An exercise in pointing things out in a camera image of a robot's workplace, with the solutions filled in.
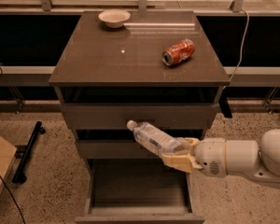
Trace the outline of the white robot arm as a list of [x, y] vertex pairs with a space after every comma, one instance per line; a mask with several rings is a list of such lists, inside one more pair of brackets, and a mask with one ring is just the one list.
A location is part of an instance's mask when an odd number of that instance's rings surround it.
[[280, 129], [266, 132], [260, 143], [254, 140], [181, 138], [183, 150], [162, 153], [163, 163], [209, 177], [236, 175], [251, 182], [280, 189]]

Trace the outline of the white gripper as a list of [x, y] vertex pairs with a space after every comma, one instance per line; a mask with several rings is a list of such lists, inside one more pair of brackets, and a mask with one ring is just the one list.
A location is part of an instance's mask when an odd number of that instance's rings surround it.
[[206, 138], [200, 141], [192, 137], [178, 137], [185, 150], [195, 148], [195, 158], [190, 154], [161, 156], [163, 163], [176, 170], [192, 173], [195, 169], [209, 177], [225, 177], [226, 171], [226, 140], [223, 138]]

